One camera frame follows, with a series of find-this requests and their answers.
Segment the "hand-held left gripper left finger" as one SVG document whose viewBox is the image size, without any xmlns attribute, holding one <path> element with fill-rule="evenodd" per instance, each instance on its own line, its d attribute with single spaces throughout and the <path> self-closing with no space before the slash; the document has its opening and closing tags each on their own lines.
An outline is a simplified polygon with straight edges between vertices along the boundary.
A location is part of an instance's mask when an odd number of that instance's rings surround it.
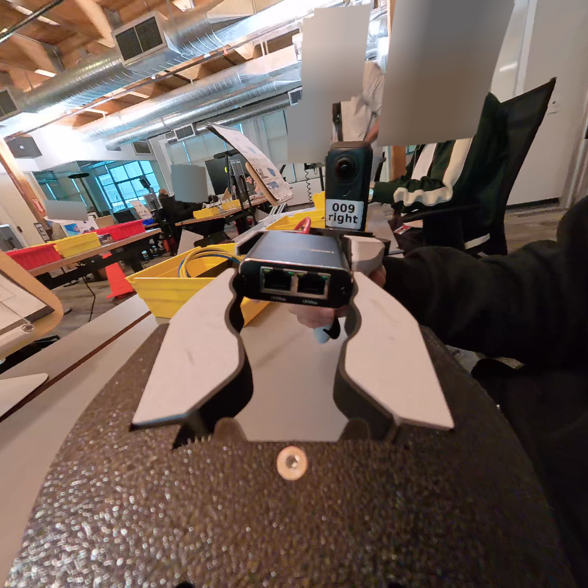
<svg viewBox="0 0 588 588">
<path fill-rule="evenodd" d="M 226 269 L 169 321 L 132 429 L 179 424 L 205 436 L 250 402 L 254 381 L 240 337 L 243 297 L 233 286 L 237 276 L 236 269 Z"/>
</svg>

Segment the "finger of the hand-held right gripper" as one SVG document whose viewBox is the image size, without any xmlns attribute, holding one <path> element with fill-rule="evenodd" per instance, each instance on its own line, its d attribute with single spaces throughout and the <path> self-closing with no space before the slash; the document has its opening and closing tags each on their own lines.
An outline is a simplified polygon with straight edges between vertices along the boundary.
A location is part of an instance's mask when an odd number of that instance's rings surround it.
<svg viewBox="0 0 588 588">
<path fill-rule="evenodd" d="M 373 273 L 383 261 L 386 245 L 380 239 L 347 236 L 347 255 L 353 273 Z"/>
<path fill-rule="evenodd" d="M 225 231 L 203 236 L 183 229 L 180 234 L 178 254 L 186 254 L 195 249 L 197 251 L 237 256 L 239 253 L 248 252 L 258 239 L 259 232 L 253 229 L 233 238 L 230 238 Z"/>
</svg>

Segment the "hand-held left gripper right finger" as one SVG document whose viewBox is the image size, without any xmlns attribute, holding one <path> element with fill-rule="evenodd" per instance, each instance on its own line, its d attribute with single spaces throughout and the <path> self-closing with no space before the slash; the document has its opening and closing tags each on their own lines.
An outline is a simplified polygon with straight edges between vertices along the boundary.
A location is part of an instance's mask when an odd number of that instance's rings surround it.
<svg viewBox="0 0 588 588">
<path fill-rule="evenodd" d="M 369 277 L 353 279 L 334 378 L 337 409 L 371 440 L 401 426 L 453 430 L 418 322 Z"/>
</svg>

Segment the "black network adapter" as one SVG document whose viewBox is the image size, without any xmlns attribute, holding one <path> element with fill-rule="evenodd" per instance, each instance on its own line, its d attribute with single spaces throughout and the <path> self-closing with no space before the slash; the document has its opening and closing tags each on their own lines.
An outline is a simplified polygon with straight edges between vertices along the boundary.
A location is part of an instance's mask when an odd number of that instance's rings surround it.
<svg viewBox="0 0 588 588">
<path fill-rule="evenodd" d="M 353 276 L 337 236 L 266 231 L 246 252 L 232 284 L 252 300 L 339 309 L 350 301 Z"/>
</svg>

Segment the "person's right forearm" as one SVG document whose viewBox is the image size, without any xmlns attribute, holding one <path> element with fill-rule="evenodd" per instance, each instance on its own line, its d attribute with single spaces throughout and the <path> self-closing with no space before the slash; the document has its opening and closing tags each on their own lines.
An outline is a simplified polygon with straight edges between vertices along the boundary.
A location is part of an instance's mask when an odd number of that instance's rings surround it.
<svg viewBox="0 0 588 588">
<path fill-rule="evenodd" d="M 587 366 L 587 198 L 555 241 L 480 259 L 423 246 L 383 265 L 384 289 L 445 344 L 529 366 Z"/>
</svg>

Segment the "grey desk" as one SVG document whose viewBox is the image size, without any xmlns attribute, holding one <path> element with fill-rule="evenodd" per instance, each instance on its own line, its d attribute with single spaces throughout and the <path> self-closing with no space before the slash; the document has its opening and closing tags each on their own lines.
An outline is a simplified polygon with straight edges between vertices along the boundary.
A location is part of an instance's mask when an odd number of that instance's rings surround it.
<svg viewBox="0 0 588 588">
<path fill-rule="evenodd" d="M 407 512 L 425 520 L 481 518 L 504 510 L 507 460 L 496 445 L 511 433 L 486 393 L 467 383 L 446 353 L 425 345 L 454 429 L 401 426 L 371 440 L 337 409 L 336 367 L 285 353 L 285 366 L 261 393 L 195 436 L 179 424 L 132 429 L 167 325 L 158 327 L 98 392 L 88 386 L 50 399 L 42 392 L 1 423 L 1 536 L 12 518 L 58 530 L 64 518 L 171 519 L 173 528 L 359 527 L 393 525 Z"/>
</svg>

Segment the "person's right hand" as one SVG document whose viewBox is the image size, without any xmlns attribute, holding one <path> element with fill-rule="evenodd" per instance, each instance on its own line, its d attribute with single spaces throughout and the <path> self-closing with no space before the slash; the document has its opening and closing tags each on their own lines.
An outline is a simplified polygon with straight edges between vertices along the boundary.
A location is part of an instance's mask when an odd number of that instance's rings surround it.
<svg viewBox="0 0 588 588">
<path fill-rule="evenodd" d="M 372 282 L 383 288 L 386 282 L 386 269 L 383 265 L 369 275 Z M 338 309 L 304 305 L 289 305 L 289 312 L 296 316 L 298 322 L 305 327 L 316 329 L 332 326 L 335 319 L 347 314 L 348 306 Z"/>
</svg>

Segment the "wooden document stand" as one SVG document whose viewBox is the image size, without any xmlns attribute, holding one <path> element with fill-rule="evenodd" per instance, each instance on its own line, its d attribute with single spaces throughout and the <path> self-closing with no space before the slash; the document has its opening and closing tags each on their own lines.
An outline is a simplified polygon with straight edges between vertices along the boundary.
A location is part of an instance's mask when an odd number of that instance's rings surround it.
<svg viewBox="0 0 588 588">
<path fill-rule="evenodd" d="M 56 327 L 63 318 L 63 306 L 59 299 L 27 270 L 1 252 L 1 274 L 8 276 L 23 289 L 35 295 L 54 309 L 54 312 L 33 324 L 34 330 L 28 334 L 16 330 L 1 334 L 1 362 L 27 345 L 36 342 Z M 27 378 L 9 379 L 1 382 L 1 408 L 6 408 L 6 401 L 16 400 L 17 393 L 28 394 L 39 386 L 47 377 L 45 373 Z"/>
<path fill-rule="evenodd" d="M 277 166 L 257 148 L 243 133 L 222 125 L 210 124 L 207 130 L 223 139 L 237 150 L 246 162 L 246 169 L 267 200 L 281 205 L 293 199 L 293 191 Z"/>
</svg>

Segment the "black monitor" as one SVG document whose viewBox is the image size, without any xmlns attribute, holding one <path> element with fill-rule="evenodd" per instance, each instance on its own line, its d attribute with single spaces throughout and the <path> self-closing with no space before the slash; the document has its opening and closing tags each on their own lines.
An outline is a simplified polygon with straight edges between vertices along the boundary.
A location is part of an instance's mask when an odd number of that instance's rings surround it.
<svg viewBox="0 0 588 588">
<path fill-rule="evenodd" d="M 236 172 L 233 172 L 232 163 L 240 162 L 240 167 Z M 239 181 L 239 190 L 241 195 L 245 194 L 245 188 L 250 193 L 251 186 L 244 180 L 245 183 L 241 182 L 240 176 L 244 178 L 249 176 L 246 171 L 246 158 L 242 155 L 237 154 L 229 157 L 229 167 L 226 165 L 226 157 L 223 158 L 211 158 L 205 160 L 205 167 L 210 178 L 215 195 L 224 195 L 226 189 L 230 189 L 233 195 L 236 195 L 236 189 L 234 187 L 233 180 L 229 179 L 229 174 L 235 173 L 237 180 Z"/>
</svg>

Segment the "orange traffic cone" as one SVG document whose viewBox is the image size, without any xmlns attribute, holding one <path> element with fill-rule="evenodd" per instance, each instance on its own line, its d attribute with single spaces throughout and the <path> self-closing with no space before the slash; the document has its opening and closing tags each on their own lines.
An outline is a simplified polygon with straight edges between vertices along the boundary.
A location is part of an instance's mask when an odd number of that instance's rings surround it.
<svg viewBox="0 0 588 588">
<path fill-rule="evenodd" d="M 105 271 L 110 288 L 107 299 L 122 299 L 136 294 L 118 262 L 106 266 Z"/>
</svg>

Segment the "red plastic bin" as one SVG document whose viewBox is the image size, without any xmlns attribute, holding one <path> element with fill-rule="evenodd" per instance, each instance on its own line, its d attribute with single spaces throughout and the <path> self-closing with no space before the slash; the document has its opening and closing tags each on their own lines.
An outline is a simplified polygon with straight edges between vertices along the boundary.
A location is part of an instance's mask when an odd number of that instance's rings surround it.
<svg viewBox="0 0 588 588">
<path fill-rule="evenodd" d="M 131 236 L 140 235 L 145 231 L 145 226 L 143 225 L 143 221 L 141 220 L 134 220 L 121 224 L 113 224 L 94 230 L 94 232 L 96 232 L 97 235 L 107 235 L 114 242 L 127 239 Z"/>
<path fill-rule="evenodd" d="M 63 260 L 62 255 L 52 242 L 24 249 L 13 249 L 5 253 L 25 270 L 36 269 Z"/>
</svg>

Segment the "black office chair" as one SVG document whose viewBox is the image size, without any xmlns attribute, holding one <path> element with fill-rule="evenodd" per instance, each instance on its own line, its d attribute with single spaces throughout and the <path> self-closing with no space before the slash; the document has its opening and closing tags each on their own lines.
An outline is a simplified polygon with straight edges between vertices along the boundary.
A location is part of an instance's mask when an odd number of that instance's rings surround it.
<svg viewBox="0 0 588 588">
<path fill-rule="evenodd" d="M 495 177 L 476 197 L 477 207 L 467 211 L 464 247 L 476 258 L 508 252 L 504 228 L 506 206 L 515 180 L 546 116 L 557 78 L 500 103 L 506 154 Z"/>
</svg>

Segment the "printed instruction sheet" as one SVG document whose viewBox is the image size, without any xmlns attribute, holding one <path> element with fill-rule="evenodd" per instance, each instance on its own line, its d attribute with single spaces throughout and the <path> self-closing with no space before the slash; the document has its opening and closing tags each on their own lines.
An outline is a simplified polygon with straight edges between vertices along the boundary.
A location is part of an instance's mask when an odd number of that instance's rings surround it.
<svg viewBox="0 0 588 588">
<path fill-rule="evenodd" d="M 35 322 L 53 312 L 52 307 L 1 274 L 1 334 L 13 330 L 28 334 Z"/>
</svg>

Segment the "ceiling air vent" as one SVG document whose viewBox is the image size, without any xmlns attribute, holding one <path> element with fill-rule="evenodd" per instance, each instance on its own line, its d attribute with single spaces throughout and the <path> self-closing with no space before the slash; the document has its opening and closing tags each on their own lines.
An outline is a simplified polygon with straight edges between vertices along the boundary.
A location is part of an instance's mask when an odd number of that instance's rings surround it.
<svg viewBox="0 0 588 588">
<path fill-rule="evenodd" d="M 150 11 L 114 29 L 112 36 L 125 67 L 170 48 L 165 32 L 168 20 L 159 11 Z"/>
</svg>

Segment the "black wall speaker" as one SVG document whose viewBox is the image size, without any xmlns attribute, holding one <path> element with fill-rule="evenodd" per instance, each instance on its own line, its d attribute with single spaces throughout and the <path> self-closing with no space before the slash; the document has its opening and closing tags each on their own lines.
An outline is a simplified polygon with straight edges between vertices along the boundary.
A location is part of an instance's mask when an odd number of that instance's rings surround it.
<svg viewBox="0 0 588 588">
<path fill-rule="evenodd" d="M 11 154 L 16 159 L 36 159 L 42 156 L 39 146 L 32 136 L 21 135 L 5 138 Z"/>
</svg>

